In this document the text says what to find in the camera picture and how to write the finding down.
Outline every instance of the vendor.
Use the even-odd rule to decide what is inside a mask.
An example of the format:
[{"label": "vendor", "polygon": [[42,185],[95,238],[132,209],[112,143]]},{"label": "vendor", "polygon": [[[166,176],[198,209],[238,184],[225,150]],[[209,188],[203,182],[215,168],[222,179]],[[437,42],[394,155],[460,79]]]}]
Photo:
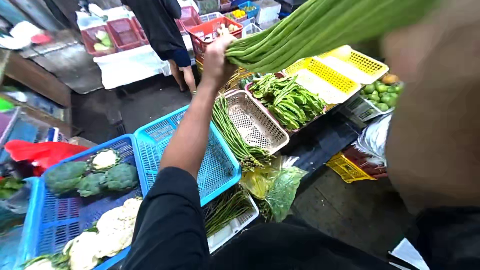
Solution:
[{"label": "vendor", "polygon": [[[480,266],[480,208],[476,207],[480,181],[475,159],[480,125],[463,120],[470,114],[478,122],[479,98],[475,97],[480,95],[480,57],[474,57],[478,50],[473,48],[478,48],[480,36],[471,33],[479,29],[478,19],[467,27],[452,27],[450,35],[444,35],[425,56],[424,70],[419,70],[423,77],[402,96],[387,142],[391,181],[402,195],[415,195],[404,196],[405,200],[424,203],[423,215],[413,227],[415,234],[407,237],[431,269]],[[163,153],[157,180],[138,212],[132,248],[122,269],[397,269],[292,218],[254,226],[209,255],[195,177],[205,154],[217,91],[235,70],[224,57],[233,39],[220,37],[207,47],[198,92]],[[477,68],[465,69],[462,63],[452,62],[458,59]],[[462,98],[469,95],[470,100]],[[455,106],[444,106],[438,98],[443,96],[458,97],[451,99]],[[428,102],[411,106],[422,99]],[[444,167],[433,168],[429,159],[464,162],[458,167],[442,163]],[[458,177],[433,173],[439,170]]]},{"label": "vendor", "polygon": [[174,19],[180,19],[181,7],[177,0],[121,0],[135,13],[153,50],[161,60],[170,63],[172,75],[180,91],[196,91],[190,56]]}]

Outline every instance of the bare leg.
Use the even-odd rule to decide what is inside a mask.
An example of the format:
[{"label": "bare leg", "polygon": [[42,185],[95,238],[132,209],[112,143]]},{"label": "bare leg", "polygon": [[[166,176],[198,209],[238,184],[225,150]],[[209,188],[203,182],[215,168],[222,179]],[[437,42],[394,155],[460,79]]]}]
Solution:
[{"label": "bare leg", "polygon": [[172,71],[172,75],[175,78],[175,81],[177,81],[177,84],[180,86],[180,92],[185,91],[185,88],[183,87],[183,74],[180,72],[179,67],[173,61],[172,59],[169,59],[168,62],[170,63],[170,71]]},{"label": "bare leg", "polygon": [[181,68],[183,71],[183,77],[185,78],[185,82],[188,85],[191,93],[194,93],[197,90],[197,86],[195,85],[195,77],[193,76],[192,66]]}]

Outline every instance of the black sleeve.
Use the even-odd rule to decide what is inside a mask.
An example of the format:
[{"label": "black sleeve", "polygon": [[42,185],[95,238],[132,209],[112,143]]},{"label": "black sleeve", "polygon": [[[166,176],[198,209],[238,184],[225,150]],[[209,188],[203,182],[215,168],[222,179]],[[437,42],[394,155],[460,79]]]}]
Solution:
[{"label": "black sleeve", "polygon": [[430,269],[480,269],[480,208],[427,209],[407,239]]},{"label": "black sleeve", "polygon": [[181,7],[177,0],[160,0],[167,12],[172,16],[174,19],[180,19],[181,17]]},{"label": "black sleeve", "polygon": [[164,168],[138,211],[125,270],[206,269],[209,259],[195,178]]}]

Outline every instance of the blue plastic basket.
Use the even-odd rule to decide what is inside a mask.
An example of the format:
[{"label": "blue plastic basket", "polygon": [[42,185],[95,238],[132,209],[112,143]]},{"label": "blue plastic basket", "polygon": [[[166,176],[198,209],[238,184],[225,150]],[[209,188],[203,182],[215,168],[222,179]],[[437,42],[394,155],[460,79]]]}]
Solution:
[{"label": "blue plastic basket", "polygon": [[256,9],[247,12],[249,19],[255,17],[258,14],[258,12],[260,11],[260,6],[257,3],[254,3],[252,1],[246,1],[245,3],[239,5],[239,9],[243,9],[245,7],[251,7],[251,6],[256,7]]},{"label": "blue plastic basket", "polygon": [[[188,105],[135,131],[142,163],[138,173],[143,173],[142,179],[145,180],[142,187],[146,186],[149,190],[155,182],[163,151],[187,108]],[[238,182],[240,177],[238,161],[215,125],[210,122],[207,149],[197,176],[200,204],[203,206],[211,201]]]},{"label": "blue plastic basket", "polygon": [[[132,134],[125,134],[65,159],[49,170],[67,161],[85,161],[92,154],[105,148],[117,150],[121,157],[120,162],[127,162],[133,166],[140,164],[135,137]],[[39,183],[32,185],[32,196],[21,242],[22,252],[17,261],[60,252],[68,241],[80,235],[85,229],[91,228],[92,223],[102,214],[123,205],[129,198],[143,196],[141,188],[138,187],[128,192],[118,192],[114,196],[59,198],[46,189],[43,177]],[[139,179],[142,185],[145,180],[140,173]],[[123,259],[129,250],[130,247],[122,250],[95,267],[95,270],[106,270]]]}]

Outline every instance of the black shirt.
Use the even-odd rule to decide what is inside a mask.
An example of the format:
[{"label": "black shirt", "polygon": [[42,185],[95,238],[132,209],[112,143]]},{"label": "black shirt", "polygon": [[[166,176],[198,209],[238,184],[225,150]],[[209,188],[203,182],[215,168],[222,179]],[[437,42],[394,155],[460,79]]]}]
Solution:
[{"label": "black shirt", "polygon": [[[431,269],[480,269],[479,208],[431,209],[414,228],[408,238]],[[159,172],[140,206],[122,269],[397,268],[289,218],[254,226],[210,257],[197,183],[170,167]]]},{"label": "black shirt", "polygon": [[174,19],[180,19],[177,0],[121,0],[129,6],[155,51],[186,49]]}]

